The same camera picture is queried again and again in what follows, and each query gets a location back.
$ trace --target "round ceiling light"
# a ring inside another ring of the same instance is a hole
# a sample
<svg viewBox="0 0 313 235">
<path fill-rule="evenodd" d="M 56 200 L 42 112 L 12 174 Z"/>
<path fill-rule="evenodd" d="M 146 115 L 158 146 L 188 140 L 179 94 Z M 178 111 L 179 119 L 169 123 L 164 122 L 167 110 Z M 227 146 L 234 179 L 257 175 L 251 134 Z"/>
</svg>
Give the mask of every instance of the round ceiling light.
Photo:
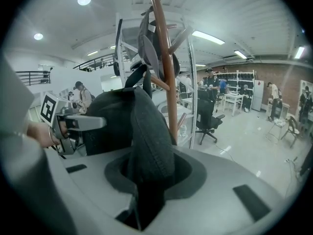
<svg viewBox="0 0 313 235">
<path fill-rule="evenodd" d="M 37 33 L 37 34 L 34 35 L 34 38 L 35 38 L 36 40 L 41 40 L 43 37 L 44 37 L 44 36 L 43 36 L 41 33 Z"/>
<path fill-rule="evenodd" d="M 91 2 L 91 0 L 77 0 L 79 5 L 87 5 Z"/>
</svg>

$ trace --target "staircase railing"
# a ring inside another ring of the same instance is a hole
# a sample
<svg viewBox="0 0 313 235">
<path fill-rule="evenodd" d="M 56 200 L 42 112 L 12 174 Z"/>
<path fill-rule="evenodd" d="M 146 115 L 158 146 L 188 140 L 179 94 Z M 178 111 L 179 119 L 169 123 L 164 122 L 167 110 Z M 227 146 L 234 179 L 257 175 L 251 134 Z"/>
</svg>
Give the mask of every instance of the staircase railing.
<svg viewBox="0 0 313 235">
<path fill-rule="evenodd" d="M 123 52 L 123 59 L 124 59 L 123 60 L 124 62 L 129 61 L 128 55 L 125 51 Z M 114 62 L 113 54 L 108 54 L 108 55 L 91 59 L 78 66 L 75 66 L 73 69 L 91 72 L 97 69 L 103 69 L 105 67 L 113 66 L 113 62 Z"/>
<path fill-rule="evenodd" d="M 36 85 L 36 84 L 50 84 L 51 77 L 49 71 L 17 71 L 16 74 L 19 76 L 21 81 L 26 86 Z"/>
</svg>

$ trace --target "glossy floor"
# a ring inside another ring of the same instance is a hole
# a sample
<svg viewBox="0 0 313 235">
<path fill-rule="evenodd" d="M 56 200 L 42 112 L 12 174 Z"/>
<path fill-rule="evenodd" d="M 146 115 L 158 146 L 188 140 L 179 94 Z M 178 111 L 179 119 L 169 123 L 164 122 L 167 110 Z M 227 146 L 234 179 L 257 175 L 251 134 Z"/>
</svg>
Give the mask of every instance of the glossy floor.
<svg viewBox="0 0 313 235">
<path fill-rule="evenodd" d="M 296 178 L 296 171 L 302 165 L 311 146 L 308 137 L 298 138 L 290 148 L 294 137 L 288 133 L 278 141 L 279 128 L 266 120 L 265 112 L 251 110 L 249 113 L 237 111 L 231 116 L 230 110 L 222 112 L 221 105 L 214 116 L 225 114 L 223 123 L 215 131 L 218 138 L 215 144 L 213 139 L 206 136 L 199 145 L 202 134 L 196 134 L 193 149 L 233 159 L 257 177 L 274 187 L 283 198 L 293 194 L 301 185 Z M 281 136 L 286 132 L 288 124 L 282 128 Z"/>
</svg>

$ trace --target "fluorescent light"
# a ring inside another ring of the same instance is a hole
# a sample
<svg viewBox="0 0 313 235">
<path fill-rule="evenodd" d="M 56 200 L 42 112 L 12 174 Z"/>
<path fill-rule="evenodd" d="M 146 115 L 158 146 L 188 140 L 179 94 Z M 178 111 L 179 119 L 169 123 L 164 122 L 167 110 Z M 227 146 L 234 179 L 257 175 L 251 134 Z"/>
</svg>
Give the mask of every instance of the fluorescent light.
<svg viewBox="0 0 313 235">
<path fill-rule="evenodd" d="M 77 0 L 79 5 L 87 5 L 91 2 L 91 0 Z"/>
<path fill-rule="evenodd" d="M 41 40 L 43 37 L 44 37 L 44 36 L 43 36 L 43 34 L 41 34 L 41 33 L 37 33 L 37 34 L 34 35 L 34 38 L 35 38 L 36 40 Z"/>
<path fill-rule="evenodd" d="M 219 45 L 225 44 L 224 41 L 222 41 L 222 40 L 220 40 L 220 39 L 218 39 L 216 37 L 213 37 L 211 35 L 205 34 L 203 32 L 197 31 L 197 30 L 194 31 L 194 33 L 192 33 L 192 35 L 195 36 L 195 37 L 201 37 L 201 38 L 204 38 L 206 40 L 210 40 L 210 41 L 215 42 L 215 43 L 217 43 Z"/>
<path fill-rule="evenodd" d="M 94 54 L 96 54 L 96 53 L 98 53 L 98 51 L 97 51 L 97 50 L 96 50 L 96 51 L 94 51 L 94 52 L 92 52 L 92 53 L 87 54 L 87 56 L 91 56 L 91 55 L 94 55 Z"/>
<path fill-rule="evenodd" d="M 243 55 L 240 51 L 235 50 L 234 52 L 235 52 L 238 56 L 242 57 L 243 59 L 246 59 L 246 56 Z"/>
<path fill-rule="evenodd" d="M 301 57 L 303 51 L 304 51 L 304 47 L 299 47 L 299 50 L 298 50 L 298 52 L 294 58 L 299 59 Z"/>
</svg>

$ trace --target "brick wall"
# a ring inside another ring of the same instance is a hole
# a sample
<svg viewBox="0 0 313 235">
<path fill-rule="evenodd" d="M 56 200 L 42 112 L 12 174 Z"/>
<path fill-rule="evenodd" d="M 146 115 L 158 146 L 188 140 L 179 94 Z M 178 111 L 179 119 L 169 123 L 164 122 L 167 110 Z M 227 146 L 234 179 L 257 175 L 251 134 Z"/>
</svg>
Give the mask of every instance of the brick wall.
<svg viewBox="0 0 313 235">
<path fill-rule="evenodd" d="M 313 70 L 299 66 L 283 64 L 242 64 L 226 66 L 228 72 L 256 71 L 256 79 L 263 80 L 264 84 L 272 82 L 282 92 L 283 101 L 290 105 L 289 112 L 295 114 L 298 105 L 300 80 L 313 83 Z M 224 72 L 223 66 L 213 68 L 214 71 Z M 197 71 L 198 82 L 205 77 L 205 70 Z M 264 86 L 262 103 L 267 104 L 270 97 L 270 91 Z"/>
</svg>

